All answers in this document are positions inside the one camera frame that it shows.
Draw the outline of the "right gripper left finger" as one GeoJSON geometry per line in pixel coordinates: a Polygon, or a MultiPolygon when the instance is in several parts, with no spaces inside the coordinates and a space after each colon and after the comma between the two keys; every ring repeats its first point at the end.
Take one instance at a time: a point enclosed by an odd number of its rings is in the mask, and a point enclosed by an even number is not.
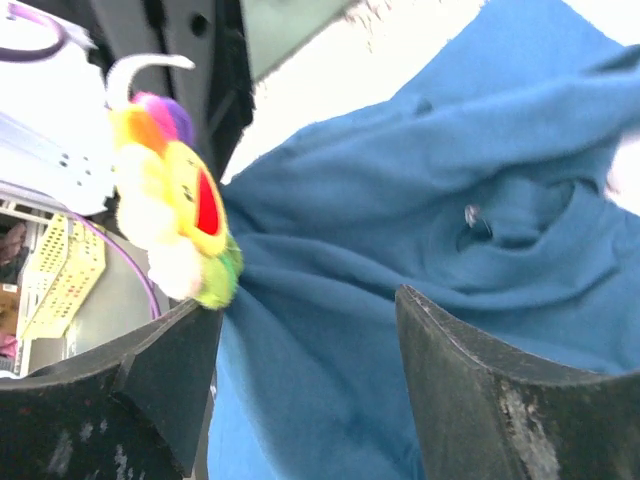
{"type": "Polygon", "coordinates": [[[1,381],[4,479],[205,479],[223,315],[186,301],[1,381]]]}

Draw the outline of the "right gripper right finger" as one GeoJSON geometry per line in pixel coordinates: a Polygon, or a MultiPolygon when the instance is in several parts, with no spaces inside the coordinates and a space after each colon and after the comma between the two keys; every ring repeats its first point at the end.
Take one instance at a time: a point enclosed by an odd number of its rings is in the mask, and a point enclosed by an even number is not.
{"type": "Polygon", "coordinates": [[[397,291],[396,323],[428,478],[638,478],[637,373],[527,353],[409,286],[397,291]]]}

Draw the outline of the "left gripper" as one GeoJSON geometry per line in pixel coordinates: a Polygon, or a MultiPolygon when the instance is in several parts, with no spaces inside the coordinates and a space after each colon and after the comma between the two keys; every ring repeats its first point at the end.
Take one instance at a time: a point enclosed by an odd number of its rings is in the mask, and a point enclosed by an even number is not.
{"type": "Polygon", "coordinates": [[[253,120],[253,83],[238,0],[35,1],[33,7],[84,27],[102,68],[134,53],[179,54],[191,71],[154,67],[137,91],[168,95],[191,115],[196,149],[215,175],[224,173],[253,120]]]}

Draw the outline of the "colourful plush flower brooch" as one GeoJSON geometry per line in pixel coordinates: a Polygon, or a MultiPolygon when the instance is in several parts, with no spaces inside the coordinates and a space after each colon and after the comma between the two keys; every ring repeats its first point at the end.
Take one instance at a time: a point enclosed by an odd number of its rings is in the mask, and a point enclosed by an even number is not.
{"type": "Polygon", "coordinates": [[[151,66],[195,65],[181,55],[134,54],[107,73],[117,226],[147,253],[145,277],[168,297],[223,309],[237,291],[243,256],[217,183],[193,149],[186,110],[169,97],[130,92],[136,74],[151,66]]]}

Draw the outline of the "blue t-shirt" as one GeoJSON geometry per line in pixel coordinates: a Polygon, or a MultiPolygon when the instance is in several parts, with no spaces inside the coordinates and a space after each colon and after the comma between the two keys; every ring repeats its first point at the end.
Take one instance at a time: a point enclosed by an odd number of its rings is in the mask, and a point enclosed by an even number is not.
{"type": "Polygon", "coordinates": [[[409,285],[543,358],[639,365],[639,219],[606,197],[639,49],[561,1],[491,1],[392,98],[223,190],[214,479],[422,479],[396,329],[409,285]]]}

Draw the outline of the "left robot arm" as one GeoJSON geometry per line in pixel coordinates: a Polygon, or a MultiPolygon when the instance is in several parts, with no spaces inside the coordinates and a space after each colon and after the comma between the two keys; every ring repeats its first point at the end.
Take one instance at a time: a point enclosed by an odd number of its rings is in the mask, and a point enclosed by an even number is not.
{"type": "Polygon", "coordinates": [[[182,55],[135,91],[174,98],[221,177],[253,118],[237,1],[5,1],[1,5],[1,195],[45,211],[102,212],[113,193],[104,75],[133,54],[182,55]]]}

